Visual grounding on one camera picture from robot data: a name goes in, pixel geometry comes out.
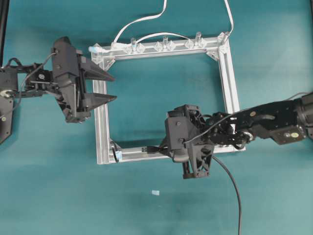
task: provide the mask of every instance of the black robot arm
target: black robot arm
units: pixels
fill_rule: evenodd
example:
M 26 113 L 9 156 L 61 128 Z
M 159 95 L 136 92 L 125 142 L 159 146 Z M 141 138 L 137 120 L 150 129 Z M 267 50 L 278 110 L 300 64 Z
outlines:
M 232 145 L 240 150 L 257 137 L 272 138 L 278 144 L 307 136 L 313 139 L 313 93 L 233 114 L 202 115 L 198 106 L 184 105 L 168 112 L 165 129 L 161 145 L 143 151 L 160 152 L 182 163 L 185 179 L 205 177 L 215 145 Z
M 52 71 L 43 65 L 52 58 Z M 14 98 L 29 98 L 51 94 L 60 106 L 66 122 L 79 123 L 90 117 L 90 111 L 116 98 L 108 94 L 88 93 L 86 79 L 114 81 L 114 78 L 82 51 L 71 45 L 68 37 L 55 41 L 51 54 L 43 64 L 22 65 L 12 58 L 0 69 L 0 143 L 11 133 Z M 18 73 L 27 74 L 24 90 L 18 86 Z

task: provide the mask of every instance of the teal table surface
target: teal table surface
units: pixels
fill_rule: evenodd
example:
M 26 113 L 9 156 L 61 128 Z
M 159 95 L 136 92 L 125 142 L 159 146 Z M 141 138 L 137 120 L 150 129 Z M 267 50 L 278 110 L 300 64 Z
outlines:
M 4 62 L 42 62 L 62 36 L 90 57 L 88 46 L 109 44 L 122 26 L 161 11 L 162 4 L 11 0 Z M 310 1 L 230 5 L 241 108 L 312 91 Z M 223 0 L 169 0 L 162 17 L 132 25 L 120 41 L 160 31 L 194 37 L 228 29 Z M 118 96 L 109 104 L 111 137 L 123 147 L 157 144 L 166 112 L 185 103 L 207 114 L 224 110 L 218 65 L 204 54 L 117 62 L 110 73 L 116 81 L 108 93 Z M 243 235 L 313 234 L 313 141 L 278 146 L 258 139 L 245 152 L 217 157 L 239 186 Z M 0 146 L 0 234 L 236 234 L 237 199 L 223 169 L 214 162 L 209 178 L 183 180 L 181 168 L 169 159 L 97 165 L 93 118 L 66 124 L 52 96 L 24 99 L 12 136 Z

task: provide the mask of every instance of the white cable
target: white cable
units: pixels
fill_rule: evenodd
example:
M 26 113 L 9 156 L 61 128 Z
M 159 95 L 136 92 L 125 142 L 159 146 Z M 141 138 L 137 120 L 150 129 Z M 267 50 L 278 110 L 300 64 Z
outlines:
M 130 26 L 131 24 L 136 23 L 136 22 L 140 22 L 140 21 L 146 21 L 146 20 L 152 20 L 152 19 L 159 18 L 159 17 L 165 12 L 166 4 L 167 4 L 167 0 L 164 0 L 163 9 L 162 9 L 161 13 L 159 13 L 159 14 L 157 14 L 157 15 L 153 15 L 153 16 L 146 16 L 146 17 L 137 19 L 137 20 L 135 20 L 135 21 L 133 21 L 133 22 L 130 22 L 130 23 L 128 23 L 127 25 L 125 25 L 125 26 L 119 31 L 119 33 L 118 33 L 117 36 L 115 37 L 113 43 L 116 43 L 116 42 L 117 42 L 117 40 L 119 39 L 119 37 L 121 36 L 121 34 L 124 32 L 124 30 L 125 30 L 128 26 Z
M 231 10 L 230 10 L 230 6 L 229 6 L 229 3 L 228 3 L 228 0 L 224 0 L 224 2 L 225 2 L 226 9 L 227 9 L 229 21 L 230 21 L 230 32 L 229 32 L 229 35 L 230 35 L 233 32 L 233 30 L 234 30 L 234 19 L 233 19 L 233 16 L 231 14 Z
M 140 43 L 143 40 L 146 40 L 148 38 L 153 38 L 153 37 L 157 37 L 157 36 L 162 36 L 162 35 L 170 35 L 170 36 L 177 36 L 177 37 L 181 37 L 181 38 L 185 38 L 185 39 L 189 39 L 186 36 L 177 34 L 177 33 L 171 33 L 171 32 L 160 32 L 160 33 L 152 33 L 149 35 L 146 35 L 142 38 L 139 38 L 136 43 Z M 125 43 L 115 43 L 114 44 L 114 49 L 123 49 L 125 47 L 129 47 L 131 44 L 125 44 Z M 110 50 L 105 50 L 102 47 L 89 47 L 88 50 L 92 53 L 109 53 Z
M 144 37 L 138 39 L 136 43 L 140 43 L 140 42 L 142 42 L 143 40 L 146 40 L 146 39 L 148 39 L 148 38 L 153 38 L 153 37 L 162 36 L 162 35 L 171 35 L 171 36 L 177 36 L 177 37 L 189 39 L 189 38 L 187 38 L 186 36 L 183 36 L 183 35 L 180 35 L 180 34 L 177 34 L 177 33 L 160 32 L 160 33 L 152 33 L 152 34 L 146 35 L 146 36 L 144 36 Z
M 233 19 L 233 16 L 231 14 L 231 10 L 230 10 L 230 6 L 229 6 L 229 3 L 228 3 L 228 0 L 224 0 L 224 2 L 225 2 L 226 9 L 227 9 L 229 21 L 230 21 L 230 31 L 225 33 L 224 39 L 222 41 L 222 45 L 226 43 L 227 39 L 229 38 L 229 36 L 231 35 L 231 33 L 234 30 L 234 19 Z

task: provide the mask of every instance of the square metal frame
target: square metal frame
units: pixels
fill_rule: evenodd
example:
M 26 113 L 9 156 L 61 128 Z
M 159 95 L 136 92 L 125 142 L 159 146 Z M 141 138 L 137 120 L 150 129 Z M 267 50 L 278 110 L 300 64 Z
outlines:
M 171 55 L 186 55 L 196 53 L 206 53 L 212 59 L 218 62 L 220 68 L 220 77 L 223 89 L 225 111 L 233 113 L 239 111 L 239 100 L 236 88 L 236 81 L 233 69 L 233 63 L 230 53 L 229 40 L 224 42 L 225 34 L 221 33 L 218 37 L 203 38 L 205 45 L 186 47 L 188 40 L 173 40 L 170 43 L 175 44 L 175 48 L 167 49 L 164 47 L 162 51 L 155 49 L 156 42 L 142 44 L 145 48 L 144 52 L 125 51 L 123 49 L 112 49 L 112 47 L 103 47 L 108 53 L 91 53 L 93 62 L 99 64 L 104 70 L 109 70 L 112 64 L 118 60 L 136 59 L 136 58 L 151 58 Z M 194 45 L 197 45 L 195 40 L 191 40 Z M 95 93 L 106 94 L 107 86 L 105 81 L 93 81 L 93 91 Z M 112 140 L 110 139 L 109 114 L 108 105 L 102 105 L 95 109 L 95 132 L 96 132 L 96 148 L 97 148 L 97 163 L 111 164 L 115 163 L 112 154 Z M 131 162 L 151 159 L 168 158 L 161 154 L 147 154 L 142 152 L 142 147 L 135 148 L 120 148 L 118 147 L 117 155 L 120 157 L 119 162 Z M 214 153 L 225 153 L 238 151 L 233 146 L 218 145 L 215 147 Z

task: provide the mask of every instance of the screw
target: screw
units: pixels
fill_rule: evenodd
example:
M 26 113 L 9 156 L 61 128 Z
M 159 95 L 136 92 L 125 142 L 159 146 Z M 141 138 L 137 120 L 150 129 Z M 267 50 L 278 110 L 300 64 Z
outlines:
M 39 78 L 39 79 L 44 79 L 45 76 L 41 73 L 41 74 L 38 75 L 38 78 Z
M 252 111 L 251 113 L 250 113 L 250 117 L 254 117 L 256 115 L 256 112 L 255 111 Z
M 298 137 L 299 137 L 299 134 L 298 134 L 297 132 L 293 132 L 293 133 L 291 134 L 291 137 L 293 137 L 293 138 L 298 138 Z

